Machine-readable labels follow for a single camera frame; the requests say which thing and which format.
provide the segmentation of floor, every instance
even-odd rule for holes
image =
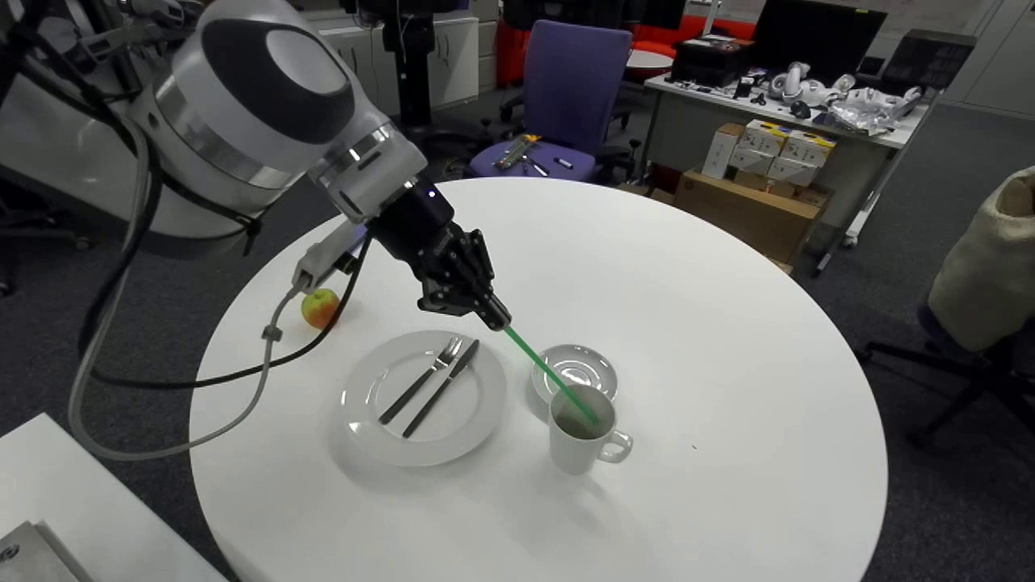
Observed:
[[[444,121],[483,129],[496,99],[458,106]],[[640,139],[637,110],[617,145]],[[1007,120],[944,114],[923,141],[939,153],[901,163],[865,243],[841,252],[820,278],[801,281],[852,343],[923,343],[912,309],[952,239],[980,197],[1032,153],[1032,131]],[[265,218],[251,255],[196,260],[143,255],[104,367],[145,378],[191,378],[208,332],[233,295],[295,237],[333,216],[314,190],[295,190]],[[85,306],[115,255],[115,231],[95,250],[20,243],[20,295],[0,301],[0,433],[48,411],[65,419],[75,332]],[[885,529],[868,582],[1028,582],[1035,573],[1035,435],[1021,433],[993,399],[964,415],[931,449],[901,440],[907,426],[939,411],[954,381],[912,365],[873,370],[893,462]],[[159,445],[185,435],[186,394],[98,392],[86,419],[121,445]],[[185,458],[115,470],[211,563],[224,565],[191,490]]]

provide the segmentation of cup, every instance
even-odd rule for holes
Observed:
[[[635,435],[614,433],[614,399],[593,385],[570,385],[570,392],[595,415],[595,426],[555,394],[550,404],[550,457],[563,472],[583,476],[593,462],[623,462],[635,452]]]

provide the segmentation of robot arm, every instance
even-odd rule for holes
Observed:
[[[175,180],[233,212],[261,212],[301,179],[329,195],[350,223],[309,250],[297,287],[319,284],[370,231],[412,264],[419,309],[510,322],[483,237],[453,223],[449,200],[419,180],[419,148],[289,4],[211,4],[134,117]]]

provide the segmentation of computer monitor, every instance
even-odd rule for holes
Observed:
[[[854,73],[865,62],[885,11],[832,7],[819,0],[765,0],[756,18],[749,62],[769,70],[786,70],[793,62],[810,62],[812,76],[835,82]]]

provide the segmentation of desk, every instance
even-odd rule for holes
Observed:
[[[0,440],[0,529],[44,521],[98,582],[224,582],[53,416]]]
[[[650,76],[656,92],[654,120],[644,145],[644,161],[665,168],[702,168],[710,135],[724,121],[772,120],[793,129],[812,129],[838,139],[829,168],[819,174],[819,187],[829,190],[829,205],[819,216],[806,243],[806,257],[826,264],[832,250],[847,239],[857,243],[865,216],[876,205],[880,190],[918,131],[926,110],[907,117],[897,131],[859,135],[812,120],[794,120],[789,106],[765,99],[735,99],[727,88],[699,89],[687,82]]]
[[[819,305],[735,237],[646,197],[540,179],[445,180],[478,225],[515,325],[585,343],[617,367],[637,449],[558,477],[523,398],[527,357],[478,321],[419,313],[379,246],[326,343],[277,367],[225,440],[191,452],[200,508],[242,579],[268,582],[857,582],[885,508],[885,441],[852,346]],[[324,223],[224,313],[200,374],[251,365],[276,296]],[[309,339],[290,305],[285,346]],[[506,365],[506,419],[478,452],[423,472],[337,462],[350,370],[412,330],[464,330]],[[251,381],[196,392],[191,435]]]

